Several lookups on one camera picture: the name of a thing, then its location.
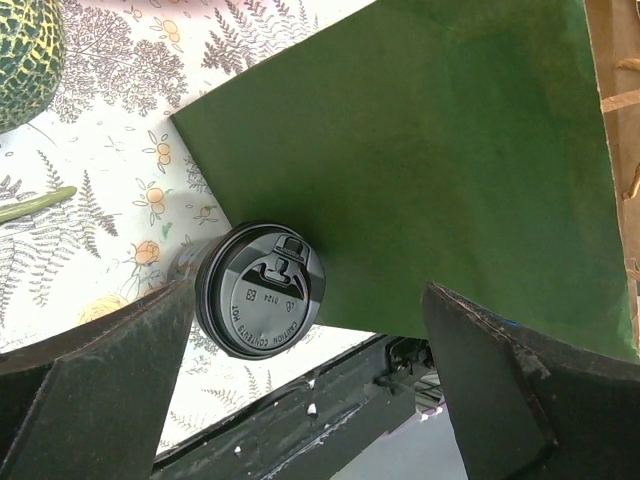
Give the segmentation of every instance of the green surface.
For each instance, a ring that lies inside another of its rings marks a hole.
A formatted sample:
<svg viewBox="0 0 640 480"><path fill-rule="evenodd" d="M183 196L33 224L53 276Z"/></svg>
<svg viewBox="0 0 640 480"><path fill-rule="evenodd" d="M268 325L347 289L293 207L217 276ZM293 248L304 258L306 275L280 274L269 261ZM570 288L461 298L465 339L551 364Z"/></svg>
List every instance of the green surface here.
<svg viewBox="0 0 640 480"><path fill-rule="evenodd" d="M318 249L322 323L423 337L436 281L634 357L581 2L378 0L173 121L233 224Z"/></svg>

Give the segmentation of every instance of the tablecloth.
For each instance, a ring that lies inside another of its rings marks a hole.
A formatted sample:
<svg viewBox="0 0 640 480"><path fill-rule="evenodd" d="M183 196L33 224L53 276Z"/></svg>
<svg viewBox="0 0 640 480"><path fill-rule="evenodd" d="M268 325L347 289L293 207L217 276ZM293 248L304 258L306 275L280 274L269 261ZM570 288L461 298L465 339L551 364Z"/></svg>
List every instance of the tablecloth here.
<svg viewBox="0 0 640 480"><path fill-rule="evenodd" d="M0 226L0 352L135 301L165 283L180 248L228 231L169 115L367 3L60 0L64 78L46 112L0 136L0 204L78 193ZM290 351L244 362L194 322L158 451L368 336L314 327Z"/></svg>

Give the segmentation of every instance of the green bean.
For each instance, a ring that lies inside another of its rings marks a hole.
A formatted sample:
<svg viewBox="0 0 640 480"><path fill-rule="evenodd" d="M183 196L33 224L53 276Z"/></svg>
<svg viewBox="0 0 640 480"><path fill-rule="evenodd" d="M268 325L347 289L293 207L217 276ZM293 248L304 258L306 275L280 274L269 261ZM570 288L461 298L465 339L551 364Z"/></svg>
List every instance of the green bean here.
<svg viewBox="0 0 640 480"><path fill-rule="evenodd" d="M39 212L40 210L73 197L77 191L78 189L76 187L62 187L55 192L47 193L33 200L0 207L0 224Z"/></svg>

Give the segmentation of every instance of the table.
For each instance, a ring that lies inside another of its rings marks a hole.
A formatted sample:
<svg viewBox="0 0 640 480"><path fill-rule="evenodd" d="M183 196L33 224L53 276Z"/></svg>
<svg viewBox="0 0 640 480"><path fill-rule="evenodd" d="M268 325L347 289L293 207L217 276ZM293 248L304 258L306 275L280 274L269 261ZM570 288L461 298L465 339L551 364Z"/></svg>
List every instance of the table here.
<svg viewBox="0 0 640 480"><path fill-rule="evenodd" d="M154 291L183 246L228 231L169 115L368 3L60 0L64 78L46 112L0 136L0 203L78 193L0 225L0 352ZM158 451L370 335L314 327L290 351L245 362L194 322Z"/></svg>

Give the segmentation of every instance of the floral tablecloth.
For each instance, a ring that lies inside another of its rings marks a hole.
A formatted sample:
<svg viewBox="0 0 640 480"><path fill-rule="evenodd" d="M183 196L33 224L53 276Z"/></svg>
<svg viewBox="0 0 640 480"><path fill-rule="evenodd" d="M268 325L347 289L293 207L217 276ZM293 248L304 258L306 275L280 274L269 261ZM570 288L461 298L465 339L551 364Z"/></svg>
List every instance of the floral tablecloth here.
<svg viewBox="0 0 640 480"><path fill-rule="evenodd" d="M163 285L180 248L226 232L169 115L368 3L60 0L64 78L45 113L0 136L0 204L78 193L0 226L0 352L127 305ZM289 352L242 362L194 323L159 451L369 335L314 327Z"/></svg>

